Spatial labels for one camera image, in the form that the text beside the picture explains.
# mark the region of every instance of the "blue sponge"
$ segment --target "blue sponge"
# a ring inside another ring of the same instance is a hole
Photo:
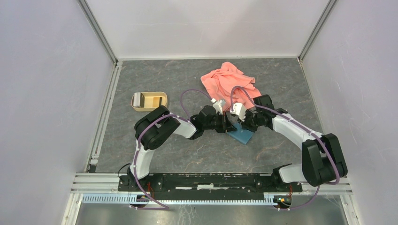
[[[246,145],[254,133],[250,130],[242,129],[240,123],[234,123],[233,126],[237,128],[237,131],[227,132],[227,134]]]

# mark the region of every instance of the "white enclosure wall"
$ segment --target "white enclosure wall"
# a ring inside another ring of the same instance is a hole
[[[396,224],[398,2],[338,1],[304,71],[335,133],[364,224]]]
[[[88,0],[118,58],[297,57],[328,0]]]
[[[60,224],[112,62],[77,1],[0,5],[0,224]]]

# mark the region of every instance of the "pink towel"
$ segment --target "pink towel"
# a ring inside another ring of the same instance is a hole
[[[230,62],[223,63],[220,69],[213,70],[200,79],[212,98],[224,99],[227,102],[223,107],[224,111],[229,111],[231,107],[231,90],[235,86],[244,87],[251,98],[261,96],[260,91],[253,86],[255,79],[245,76]],[[247,109],[254,107],[241,89],[234,90],[232,100],[233,103],[242,103]]]

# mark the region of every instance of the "orange wire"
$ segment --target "orange wire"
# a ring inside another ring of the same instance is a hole
[[[150,182],[148,182],[148,192],[151,192],[152,198],[155,196],[155,192],[154,192],[154,190],[152,189],[151,183],[150,183]]]
[[[291,195],[293,194],[293,187],[291,186],[291,184],[289,185],[289,188],[290,188],[290,192],[289,192],[289,195],[287,196],[288,198],[290,198]]]

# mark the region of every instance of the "table surface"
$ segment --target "table surface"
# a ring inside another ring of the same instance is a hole
[[[295,119],[321,132],[308,85],[297,59],[212,59],[124,61],[102,143],[96,172],[115,173],[130,163],[135,151],[135,123],[146,112],[130,105],[135,92],[163,91],[168,109],[185,117],[180,94],[186,89],[206,91],[200,77],[229,61],[245,75],[254,77],[254,86],[269,94],[275,108],[286,109]],[[198,92],[184,96],[191,114],[210,105]],[[150,171],[155,173],[270,173],[273,168],[300,163],[301,151],[287,138],[260,127],[247,145],[227,134],[205,131],[196,140],[172,135],[153,156]]]

